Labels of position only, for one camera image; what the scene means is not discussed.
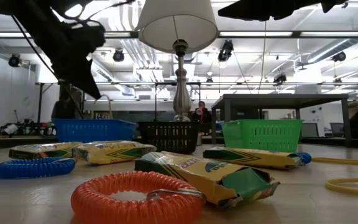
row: wooden table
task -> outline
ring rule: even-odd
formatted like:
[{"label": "wooden table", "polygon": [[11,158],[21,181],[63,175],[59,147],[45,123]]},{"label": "wooden table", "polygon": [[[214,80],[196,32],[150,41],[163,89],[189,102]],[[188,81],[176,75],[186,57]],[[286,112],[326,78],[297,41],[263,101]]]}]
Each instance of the wooden table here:
[{"label": "wooden table", "polygon": [[[209,147],[199,147],[195,153],[201,155]],[[358,159],[358,149],[302,145],[299,150],[312,156]],[[7,149],[0,149],[0,162],[8,160],[7,155]],[[95,177],[133,168],[134,162],[106,166],[80,162],[71,174],[64,176],[0,179],[0,224],[79,223],[70,207],[74,189]],[[272,197],[231,210],[219,210],[207,204],[196,223],[358,223],[358,196],[324,188],[327,179],[358,177],[358,166],[312,163],[291,171],[266,171],[282,183]],[[144,195],[126,192],[115,197],[136,200]]]},{"label": "wooden table", "polygon": [[[334,101],[341,101],[346,146],[350,146],[351,125],[347,94],[224,94],[212,106],[212,123],[216,123],[216,110],[224,112],[224,121],[231,121],[231,110],[241,109],[294,109],[296,118],[301,119],[300,109],[309,106],[322,105]],[[216,143],[216,127],[212,125],[212,144]]]}]

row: yellow cord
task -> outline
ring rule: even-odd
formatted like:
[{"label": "yellow cord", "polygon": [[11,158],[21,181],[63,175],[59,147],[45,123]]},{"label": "yellow cord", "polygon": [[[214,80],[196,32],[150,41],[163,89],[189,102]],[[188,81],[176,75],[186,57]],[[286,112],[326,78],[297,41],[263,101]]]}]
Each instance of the yellow cord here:
[{"label": "yellow cord", "polygon": [[[353,159],[333,159],[333,158],[316,157],[313,158],[312,161],[335,163],[335,164],[358,165],[358,160],[353,160]],[[338,185],[343,183],[358,183],[358,178],[333,179],[327,181],[325,186],[329,190],[358,195],[358,189]]]}]

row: blue plastic basket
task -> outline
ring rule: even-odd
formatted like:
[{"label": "blue plastic basket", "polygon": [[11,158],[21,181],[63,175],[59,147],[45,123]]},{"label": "blue plastic basket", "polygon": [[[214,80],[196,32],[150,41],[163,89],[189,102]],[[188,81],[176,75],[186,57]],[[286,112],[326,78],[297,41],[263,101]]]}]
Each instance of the blue plastic basket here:
[{"label": "blue plastic basket", "polygon": [[59,142],[132,140],[136,123],[118,119],[56,119]]}]

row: lamp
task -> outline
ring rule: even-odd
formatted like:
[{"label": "lamp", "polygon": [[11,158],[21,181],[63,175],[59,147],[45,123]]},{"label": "lamp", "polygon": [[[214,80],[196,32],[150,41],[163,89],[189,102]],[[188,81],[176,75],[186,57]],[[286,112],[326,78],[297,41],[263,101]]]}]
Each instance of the lamp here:
[{"label": "lamp", "polygon": [[162,52],[176,54],[179,68],[173,99],[175,121],[189,121],[190,95],[186,89],[185,54],[200,51],[218,37],[210,0],[147,0],[135,28],[139,40]]}]

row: black table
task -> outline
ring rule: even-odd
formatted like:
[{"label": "black table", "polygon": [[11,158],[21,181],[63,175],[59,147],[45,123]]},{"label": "black table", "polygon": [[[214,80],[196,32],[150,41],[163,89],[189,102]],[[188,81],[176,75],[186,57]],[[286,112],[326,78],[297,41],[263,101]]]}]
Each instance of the black table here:
[{"label": "black table", "polygon": [[[349,120],[349,108],[347,94],[224,94],[212,106],[212,123],[216,123],[216,110],[224,112],[224,121],[231,121],[231,110],[256,108],[262,113],[262,109],[294,109],[296,118],[301,119],[300,109],[309,106],[321,105],[334,101],[341,101],[344,123],[344,135],[346,146],[350,146],[352,136]],[[212,125],[212,144],[216,143],[216,127]]]}]

